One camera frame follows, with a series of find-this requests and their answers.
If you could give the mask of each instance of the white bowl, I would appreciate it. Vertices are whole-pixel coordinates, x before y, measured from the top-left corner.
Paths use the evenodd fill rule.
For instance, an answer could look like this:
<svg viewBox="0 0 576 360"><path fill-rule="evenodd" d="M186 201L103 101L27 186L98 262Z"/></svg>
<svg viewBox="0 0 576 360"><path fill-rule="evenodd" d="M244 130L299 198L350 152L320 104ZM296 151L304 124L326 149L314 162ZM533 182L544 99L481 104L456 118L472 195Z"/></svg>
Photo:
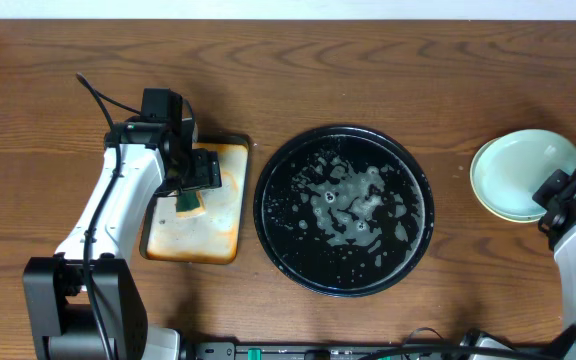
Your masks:
<svg viewBox="0 0 576 360"><path fill-rule="evenodd" d="M546 130L521 130L491 140L470 166L477 199L493 214L514 222L533 222L546 213L532 195L557 169L576 168L576 148Z"/></svg>

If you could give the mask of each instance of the black cable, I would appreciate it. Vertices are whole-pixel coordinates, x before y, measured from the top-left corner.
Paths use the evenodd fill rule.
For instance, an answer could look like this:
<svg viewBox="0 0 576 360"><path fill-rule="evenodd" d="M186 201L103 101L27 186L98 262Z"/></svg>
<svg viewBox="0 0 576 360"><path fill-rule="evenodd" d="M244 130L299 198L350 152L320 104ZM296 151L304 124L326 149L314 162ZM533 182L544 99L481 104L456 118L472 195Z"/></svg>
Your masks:
<svg viewBox="0 0 576 360"><path fill-rule="evenodd" d="M417 329L413 330L413 331L408 335L408 337L406 337L406 339L404 340L404 342L402 342L401 345L399 345L399 347L401 348L401 347L406 346L406 344L408 343L408 341L412 340L412 338L415 337L415 335L417 335L417 334L419 334L419 333L421 333L421 332L423 332L423 331L430 331L430 332L434 333L435 335L439 336L439 338L441 339L442 342L446 342L446 340L444 339L444 337L441 336L441 334L439 334L439 333L437 332L437 330L435 330L435 329L433 329L433 328L431 328L431 327L420 327L420 328L417 328ZM404 356L406 357L407 360L410 360L410 357L408 357L407 354L401 354L401 360L404 359Z"/></svg>
<svg viewBox="0 0 576 360"><path fill-rule="evenodd" d="M136 110L136 109L133 109L133 108L131 108L130 106L126 106L126 105L124 105L124 104L122 104L122 103L120 103L120 102L118 102L118 101L115 101L115 100L109 98L108 96L100 93L100 92L97 91L97 90L95 90L95 92L97 93L97 95L99 95L100 98L108 101L109 103L111 103L111 104L113 104L113 105L115 105L115 106L117 106L117 107L120 107L120 108L122 108L122 109L124 109L124 110L133 112L133 113L135 113L135 114L137 114L137 115L142 115L142 116L143 116L143 114L141 113L141 111Z"/></svg>
<svg viewBox="0 0 576 360"><path fill-rule="evenodd" d="M388 356L405 354L452 354L452 355L483 355L514 360L558 360L550 356L528 354L512 350L502 350L485 347L455 346L455 345L425 345L406 348L389 349L366 355L359 360L379 360Z"/></svg>
<svg viewBox="0 0 576 360"><path fill-rule="evenodd" d="M95 101L97 101L97 104L101 108L101 111L104 113L104 117L106 118L106 121L108 122L108 126L110 127L110 131L112 131L112 125L113 125L112 124L112 118L110 117L108 110L106 110L106 106L104 105L104 103L101 102L101 98L99 97L99 93L97 93L97 90L93 89L92 85L90 85L90 83L88 82L88 80L86 80L86 78L83 76L82 73L77 73L77 75L75 75L75 76L77 77L77 80L79 80L81 85L83 85L86 89L88 89L88 91L90 91L90 93L92 94L92 97L95 98Z"/></svg>
<svg viewBox="0 0 576 360"><path fill-rule="evenodd" d="M97 205L95 212L93 213L92 217L90 218L90 225L88 226L88 230L86 230L86 232L85 232L84 259L83 259L83 264L82 264L83 270L84 270L84 284L86 285L86 289L88 290L88 300L90 302L90 307L92 308L92 314L93 314L93 317L95 319L95 325L97 326L97 332L99 333L99 337L101 338L101 344L104 348L104 353L106 354L106 359L112 360L113 359L112 349L110 348L110 341L108 340L108 333L106 332L106 327L104 326L103 319L101 318L101 311L99 310L99 304L97 303L97 297L95 295L95 289L94 289L95 284L92 280L92 272L90 271L91 270L90 269L90 267L91 267L90 266L90 246L92 244L92 239L93 239L93 236L94 236L94 233L96 230L95 227L97 226L97 221L99 220L99 215L101 215L101 211L103 210L104 205L105 205L106 201L108 200L110 193L112 192L112 188L114 187L115 183L117 182L117 179L119 178L119 174L121 174L121 148L119 146L119 136L118 136L118 134L115 134L114 130L113 130L112 118L110 117L110 114L108 113L108 110L106 109L106 106L104 106L104 103L101 101L101 99L99 97L99 93L90 85L88 80L86 80L86 78L81 73L77 73L77 80L79 80L79 82L86 89L88 89L88 91L90 91L93 98L95 98L95 101L97 101L97 104L99 105L99 107L101 108L101 111L104 113L104 116L106 117L106 121L108 122L108 126L110 126L111 134L115 138L115 144L114 144L115 145L115 151L116 151L115 169L112 172L112 177L110 178L110 182L108 183L106 190L104 191L103 195L101 196L101 199L99 200L99 204Z"/></svg>

